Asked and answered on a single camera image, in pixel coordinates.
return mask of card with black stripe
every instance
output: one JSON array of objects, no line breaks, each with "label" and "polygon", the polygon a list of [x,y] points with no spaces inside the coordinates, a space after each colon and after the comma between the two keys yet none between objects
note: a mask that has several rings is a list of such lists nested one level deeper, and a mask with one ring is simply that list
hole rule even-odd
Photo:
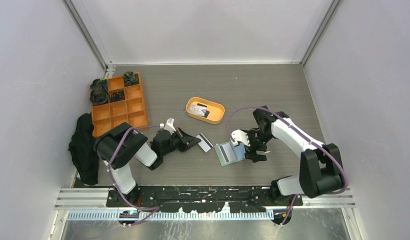
[{"label": "card with black stripe", "polygon": [[217,144],[215,146],[215,151],[217,152],[218,159],[222,166],[245,159],[244,154],[246,150],[242,143],[238,146],[234,146],[230,141]]},{"label": "card with black stripe", "polygon": [[205,153],[209,152],[214,145],[203,135],[203,133],[200,133],[199,135],[196,136],[198,139],[200,139],[200,143],[198,145],[205,151]]},{"label": "card with black stripe", "polygon": [[[201,104],[201,103],[197,103],[197,106],[201,106],[201,107],[208,108],[208,106],[207,106],[207,105],[203,105],[203,104]],[[209,111],[207,110],[207,111],[205,112],[204,117],[205,117],[205,118],[207,118],[207,117],[208,117],[208,115],[209,115]]]}]

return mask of black mounting plate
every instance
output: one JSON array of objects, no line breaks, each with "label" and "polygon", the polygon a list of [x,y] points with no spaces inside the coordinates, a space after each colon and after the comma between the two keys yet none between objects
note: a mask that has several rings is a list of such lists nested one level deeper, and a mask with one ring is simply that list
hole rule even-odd
[{"label": "black mounting plate", "polygon": [[[182,207],[185,213],[220,212],[228,202],[231,213],[265,212],[264,207],[288,206],[289,198],[274,202],[269,194],[269,186],[139,186],[141,207],[159,206],[163,213],[177,213]],[[302,198],[297,198],[295,206],[301,206]],[[123,208],[128,205],[117,191],[109,190],[106,206]]]}]

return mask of metal frame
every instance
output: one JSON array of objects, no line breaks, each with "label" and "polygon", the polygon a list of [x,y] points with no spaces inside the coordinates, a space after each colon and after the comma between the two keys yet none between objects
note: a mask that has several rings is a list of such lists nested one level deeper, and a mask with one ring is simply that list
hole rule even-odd
[{"label": "metal frame", "polygon": [[90,32],[88,31],[86,25],[84,24],[79,12],[77,11],[74,3],[72,0],[62,0],[62,2],[65,4],[66,8],[68,9],[68,12],[71,14],[72,19],[74,20],[75,24],[77,25],[78,29],[80,30],[81,34],[83,35],[85,41],[87,42],[87,45],[90,47],[91,51],[93,52],[94,56],[96,57],[97,61],[99,62],[100,66],[104,70],[107,69],[107,63],[105,62],[105,59],[103,58],[102,54],[100,53],[99,49],[97,48],[97,45],[94,43],[93,38],[91,37]]},{"label": "metal frame", "polygon": [[[79,14],[77,8],[75,7],[73,0],[62,0],[62,2],[65,4],[65,6],[68,9],[68,12],[71,14],[75,24],[78,26],[78,29],[80,30],[81,34],[83,35],[84,39],[86,40],[88,46],[92,50],[94,56],[96,57],[97,61],[99,64],[102,66],[103,69],[107,69],[109,63],[105,61],[103,58],[102,53],[100,52],[99,48],[97,47],[97,44],[94,42],[93,37],[91,36],[86,24],[84,23],[83,19],[81,18],[81,15]],[[308,62],[309,58],[311,57],[315,47],[317,46],[318,42],[321,39],[321,36],[324,34],[325,30],[327,29],[328,25],[330,24],[330,21],[332,20],[334,14],[336,13],[337,9],[339,8],[340,4],[343,2],[343,0],[332,0],[323,20],[321,21],[320,26],[318,27],[317,32],[315,33],[314,37],[312,38],[311,43],[309,44],[304,57],[302,58],[302,61],[300,62],[286,62],[290,64],[295,64],[299,63],[302,64],[303,66],[306,65]],[[196,65],[196,64],[205,64],[205,63],[185,63],[187,65]]]},{"label": "metal frame", "polygon": [[318,27],[317,32],[314,35],[311,43],[309,44],[308,49],[303,56],[302,61],[300,62],[302,66],[305,66],[308,62],[309,58],[311,57],[312,53],[314,52],[315,47],[317,46],[318,42],[321,39],[321,36],[324,34],[325,30],[327,29],[328,25],[330,24],[331,20],[333,19],[334,14],[336,13],[337,9],[339,8],[340,4],[342,4],[343,0],[333,0],[328,8],[320,27]]},{"label": "metal frame", "polygon": [[[131,207],[106,207],[108,187],[101,188],[62,188],[55,205],[55,222],[51,230],[50,240],[60,240],[67,221],[118,221],[119,214],[126,210],[135,211]],[[361,229],[356,220],[355,202],[350,190],[339,195],[322,195],[316,198],[302,196],[303,206],[296,209],[337,208],[342,209],[349,235],[352,240],[363,240]],[[215,220],[271,220],[274,212],[285,210],[285,206],[269,206],[261,213],[230,213],[228,203],[221,212],[214,213],[176,213],[157,212],[147,221],[215,221]],[[140,212],[139,218],[147,215]]]}]

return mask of cable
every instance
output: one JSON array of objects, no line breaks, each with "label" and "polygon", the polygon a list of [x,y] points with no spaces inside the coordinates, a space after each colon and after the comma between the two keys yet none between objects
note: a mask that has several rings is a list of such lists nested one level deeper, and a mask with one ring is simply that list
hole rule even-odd
[{"label": "cable", "polygon": [[[155,128],[155,127],[159,127],[159,126],[158,126],[158,125],[154,125],[154,126],[143,126],[143,127],[139,127],[139,128],[136,128],[136,127],[133,127],[133,126],[132,126],[132,127],[130,127],[129,129],[127,129],[127,130],[125,131],[124,135],[122,136],[121,140],[119,141],[119,144],[118,144],[118,146],[116,147],[116,149],[115,149],[115,151],[114,151],[114,153],[113,153],[111,159],[110,159],[109,162],[108,162],[108,166],[107,166],[107,171],[109,172],[109,176],[111,177],[111,180],[112,180],[112,182],[114,183],[113,185],[115,186],[115,188],[116,188],[116,190],[118,191],[118,193],[119,193],[119,195],[121,196],[121,198],[124,200],[124,202],[125,202],[128,206],[130,206],[130,207],[132,207],[132,208],[135,208],[135,209],[137,209],[137,210],[150,211],[150,210],[159,209],[159,207],[158,207],[158,206],[155,206],[155,207],[138,207],[138,206],[135,206],[134,204],[130,203],[130,202],[125,198],[124,194],[122,193],[121,189],[119,188],[118,184],[116,183],[116,181],[115,181],[115,179],[114,179],[114,177],[113,177],[113,175],[112,175],[112,172],[111,172],[111,166],[112,166],[113,161],[115,160],[116,155],[118,154],[119,150],[121,149],[122,144],[124,143],[125,139],[127,138],[128,134],[129,134],[130,132],[132,132],[132,131],[140,132],[140,129]],[[149,215],[147,215],[147,216],[146,216],[144,219],[142,219],[142,220],[145,220],[145,219],[149,218],[153,213],[154,213],[154,212],[150,213]],[[142,223],[143,221],[141,221],[141,220],[140,220],[140,221],[137,221],[136,223],[134,223],[134,225],[139,224],[138,222]]]},{"label": "cable", "polygon": [[126,87],[139,84],[138,74],[132,71],[125,72],[122,78],[124,79],[124,85]]},{"label": "cable", "polygon": [[120,101],[124,99],[124,96],[125,96],[124,90],[113,92],[110,97],[110,102],[113,103],[113,102]]},{"label": "cable", "polygon": [[[275,113],[275,112],[273,112],[273,111],[271,111],[271,110],[269,110],[269,109],[266,109],[266,108],[263,108],[263,107],[259,107],[259,106],[247,106],[247,107],[239,108],[239,109],[237,109],[236,111],[234,111],[234,112],[230,115],[230,117],[228,117],[228,120],[227,120],[227,123],[226,123],[226,126],[225,126],[226,129],[227,129],[228,136],[230,137],[230,140],[234,141],[234,139],[233,139],[233,137],[231,136],[230,131],[229,131],[229,129],[228,129],[228,123],[230,122],[231,117],[233,117],[233,115],[234,115],[236,112],[241,111],[241,110],[245,110],[245,109],[260,109],[260,110],[263,110],[263,111],[266,111],[266,112],[268,112],[268,113],[273,114],[273,115],[276,116],[279,120],[281,120],[284,124],[286,124],[289,128],[291,128],[292,130],[294,130],[294,131],[295,131],[299,136],[301,136],[305,141],[307,141],[309,144],[311,144],[311,145],[313,145],[314,147],[316,147],[316,148],[318,148],[319,150],[321,150],[321,151],[336,165],[336,167],[339,169],[340,174],[342,175],[342,178],[343,178],[343,181],[344,181],[343,187],[342,187],[342,189],[341,189],[340,191],[331,192],[331,193],[328,193],[328,194],[341,194],[341,193],[343,193],[343,192],[345,192],[345,191],[347,190],[347,187],[348,187],[348,185],[349,185],[349,181],[348,181],[348,178],[347,178],[347,176],[346,176],[345,171],[343,170],[343,168],[342,168],[342,166],[339,164],[339,162],[338,162],[327,150],[325,150],[322,146],[320,146],[320,145],[314,143],[313,141],[311,141],[311,139],[309,139],[307,136],[305,136],[301,131],[299,131],[299,129],[297,129],[295,126],[290,125],[290,123],[289,123],[288,121],[286,121],[286,120],[283,119],[280,115],[278,115],[277,113]],[[286,222],[287,218],[289,217],[289,214],[290,214],[290,212],[291,212],[292,209],[293,209],[293,203],[295,202],[296,197],[297,197],[297,194],[295,194],[295,196],[293,197],[293,201],[290,203],[289,210],[287,211],[286,216],[284,217],[283,221],[281,222],[281,227],[283,227],[283,224]]]},{"label": "cable", "polygon": [[293,204],[295,203],[295,200],[297,198],[297,194],[293,196],[292,202],[290,202],[289,209],[287,210],[286,216],[283,218],[283,221],[281,221],[280,226],[283,227],[283,224],[286,222],[287,218],[289,217],[289,214],[293,210]]},{"label": "cable", "polygon": [[90,102],[93,106],[108,102],[108,82],[104,78],[95,79],[90,85]]},{"label": "cable", "polygon": [[[155,206],[155,207],[138,207],[138,206],[135,206],[135,205],[133,205],[132,203],[130,203],[130,202],[125,198],[124,194],[122,193],[121,189],[119,188],[118,184],[116,183],[116,181],[115,181],[115,179],[114,179],[114,177],[113,177],[113,175],[112,175],[112,172],[111,172],[110,168],[111,168],[111,165],[112,165],[113,161],[115,160],[116,155],[117,155],[118,152],[119,152],[119,149],[121,149],[122,144],[124,143],[125,139],[127,138],[128,134],[129,134],[130,132],[132,132],[132,131],[140,132],[140,129],[149,129],[149,128],[156,128],[156,127],[159,127],[159,125],[142,126],[142,127],[138,127],[138,128],[137,128],[137,127],[130,127],[129,129],[127,129],[127,130],[125,131],[124,135],[122,136],[121,140],[119,141],[119,144],[118,144],[118,146],[116,147],[116,149],[115,149],[115,151],[114,151],[114,153],[113,153],[111,159],[109,160],[108,166],[107,166],[107,171],[109,172],[109,176],[110,176],[110,178],[111,178],[111,180],[112,180],[112,182],[113,182],[113,186],[115,186],[115,188],[116,188],[116,190],[118,191],[119,195],[121,196],[121,198],[124,200],[124,202],[125,202],[126,204],[128,204],[130,207],[133,207],[133,208],[135,208],[135,209],[137,209],[137,210],[141,210],[141,211],[150,211],[150,210],[152,210],[152,212],[151,212],[150,214],[148,214],[147,216],[145,216],[143,219],[138,220],[138,221],[136,221],[135,223],[131,224],[131,226],[135,226],[135,225],[142,224],[145,220],[147,220],[147,219],[150,218],[154,213],[156,213],[156,212],[159,210],[159,207],[158,207],[158,206]],[[112,231],[113,229],[116,229],[116,228],[119,228],[119,226],[115,226],[115,227],[113,227],[113,228],[110,228],[110,229],[106,230],[104,233],[100,234],[99,236],[95,236],[95,237],[83,237],[83,238],[84,238],[84,239],[88,239],[88,240],[98,239],[98,238],[100,238],[101,236],[107,234],[108,232],[110,232],[110,231]],[[71,240],[74,238],[75,235],[78,235],[78,234],[77,234],[78,231],[79,231],[79,229],[74,231],[74,234],[73,234],[72,237],[70,238]]]}]

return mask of metal floor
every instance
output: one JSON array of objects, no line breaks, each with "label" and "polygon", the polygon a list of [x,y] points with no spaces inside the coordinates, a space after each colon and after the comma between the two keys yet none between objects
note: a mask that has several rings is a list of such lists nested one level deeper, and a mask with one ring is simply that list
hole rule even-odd
[{"label": "metal floor", "polygon": [[270,220],[148,221],[122,228],[115,221],[68,221],[62,240],[349,240],[339,208],[296,209],[281,228]]},{"label": "metal floor", "polygon": [[[323,140],[315,108],[299,64],[271,65],[121,65],[113,76],[126,71],[140,72],[151,125],[174,118],[174,126],[196,136],[203,133],[211,143],[229,141],[225,128],[230,114],[241,107],[267,105],[284,111],[305,132]],[[185,113],[191,97],[201,97],[225,107],[223,121],[212,125]],[[230,121],[230,131],[257,127],[252,110],[240,111]],[[152,140],[158,129],[145,135]],[[164,157],[156,170],[150,171],[136,160],[130,162],[133,176],[140,185],[269,185],[272,180],[297,174],[299,160],[281,141],[268,144],[268,161],[252,164],[243,160],[221,166],[214,149],[204,153],[195,146],[185,153],[173,152]],[[99,184],[110,185],[104,164]]]}]

